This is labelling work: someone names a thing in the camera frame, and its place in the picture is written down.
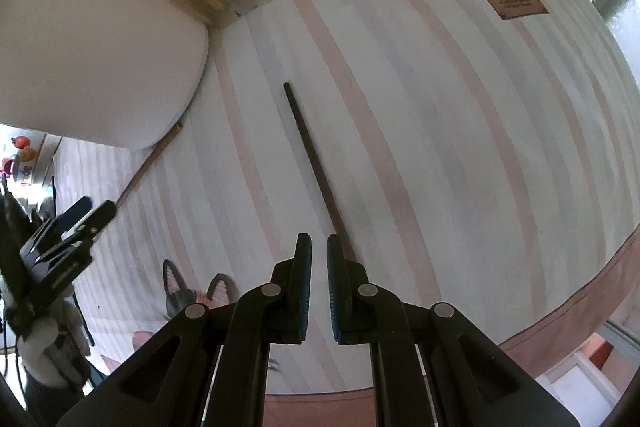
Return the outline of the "white gloved hand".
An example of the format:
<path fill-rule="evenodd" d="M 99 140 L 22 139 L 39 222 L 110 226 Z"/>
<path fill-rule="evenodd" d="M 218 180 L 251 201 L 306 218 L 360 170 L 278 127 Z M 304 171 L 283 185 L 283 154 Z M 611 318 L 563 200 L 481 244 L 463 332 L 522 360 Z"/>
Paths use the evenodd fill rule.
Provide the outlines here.
<path fill-rule="evenodd" d="M 81 388 L 89 377 L 89 343 L 78 308 L 70 298 L 58 298 L 44 317 L 32 324 L 17 349 L 26 372 L 43 386 Z"/>

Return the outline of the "cream utensil holder block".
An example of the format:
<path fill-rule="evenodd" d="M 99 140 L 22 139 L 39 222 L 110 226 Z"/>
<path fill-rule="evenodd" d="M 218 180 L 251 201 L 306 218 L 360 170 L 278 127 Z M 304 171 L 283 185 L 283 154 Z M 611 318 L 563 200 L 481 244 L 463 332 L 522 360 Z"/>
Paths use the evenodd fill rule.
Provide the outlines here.
<path fill-rule="evenodd" d="M 182 116 L 208 55 L 169 0 L 1 0 L 1 121 L 127 150 Z"/>

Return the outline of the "striped cat table mat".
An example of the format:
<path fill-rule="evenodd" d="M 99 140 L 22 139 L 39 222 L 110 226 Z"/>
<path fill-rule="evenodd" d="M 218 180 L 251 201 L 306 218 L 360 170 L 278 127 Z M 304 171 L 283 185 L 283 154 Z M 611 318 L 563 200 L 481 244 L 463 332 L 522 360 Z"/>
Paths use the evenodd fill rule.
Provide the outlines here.
<path fill-rule="evenodd" d="M 639 92 L 589 0 L 274 0 L 212 35 L 183 129 L 93 248 L 77 295 L 108 367 L 167 319 L 162 263 L 205 291 L 265 283 L 311 236 L 306 340 L 273 393 L 371 384 L 333 338 L 333 225 L 283 89 L 293 87 L 371 282 L 452 303 L 533 374 L 639 278 Z M 64 140 L 62 206 L 119 198 L 141 153 Z"/>

